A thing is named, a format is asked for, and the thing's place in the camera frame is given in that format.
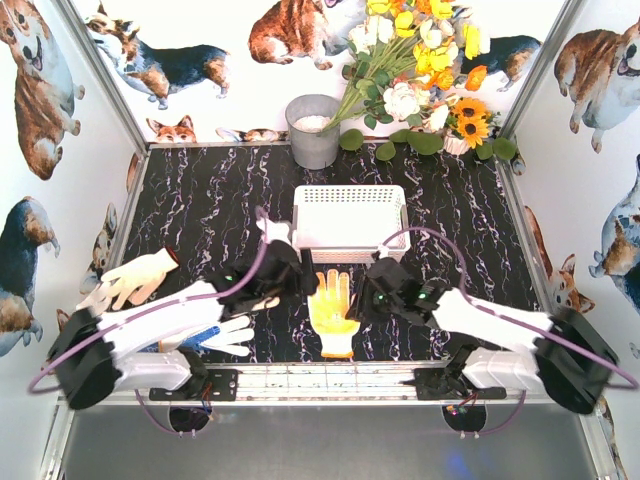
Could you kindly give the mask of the orange dotted white glove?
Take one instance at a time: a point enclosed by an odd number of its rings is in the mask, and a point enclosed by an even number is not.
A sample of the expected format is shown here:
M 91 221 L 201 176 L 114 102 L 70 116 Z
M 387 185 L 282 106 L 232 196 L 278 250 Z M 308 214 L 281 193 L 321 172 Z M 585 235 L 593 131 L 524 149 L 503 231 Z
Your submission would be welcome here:
M 359 332 L 360 323 L 346 318 L 351 303 L 350 276 L 336 269 L 326 274 L 317 272 L 316 276 L 319 284 L 308 297 L 308 310 L 312 329 L 321 341 L 321 356 L 352 358 L 353 337 Z

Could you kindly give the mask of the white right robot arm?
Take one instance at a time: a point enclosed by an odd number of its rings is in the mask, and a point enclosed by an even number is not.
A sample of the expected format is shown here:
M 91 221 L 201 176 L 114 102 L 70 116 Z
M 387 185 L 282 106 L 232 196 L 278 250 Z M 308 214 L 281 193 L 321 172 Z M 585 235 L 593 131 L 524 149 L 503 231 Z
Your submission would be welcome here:
M 546 393 L 565 409 L 589 415 L 618 357 L 584 316 L 571 308 L 524 311 L 466 296 L 440 281 L 421 282 L 392 258 L 374 262 L 359 281 L 346 318 L 409 323 L 484 341 L 465 347 L 453 365 L 477 389 Z

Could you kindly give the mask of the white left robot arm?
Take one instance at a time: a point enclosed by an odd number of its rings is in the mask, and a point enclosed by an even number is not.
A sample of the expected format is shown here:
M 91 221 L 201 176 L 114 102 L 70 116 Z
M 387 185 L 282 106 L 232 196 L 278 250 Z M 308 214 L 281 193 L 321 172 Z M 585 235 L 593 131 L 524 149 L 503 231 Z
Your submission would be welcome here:
M 250 354 L 253 311 L 313 295 L 312 253 L 274 240 L 258 267 L 233 264 L 168 297 L 119 312 L 87 307 L 67 320 L 48 360 L 69 407 L 93 407 L 123 390 L 162 389 L 190 399 L 205 388 L 201 351 Z

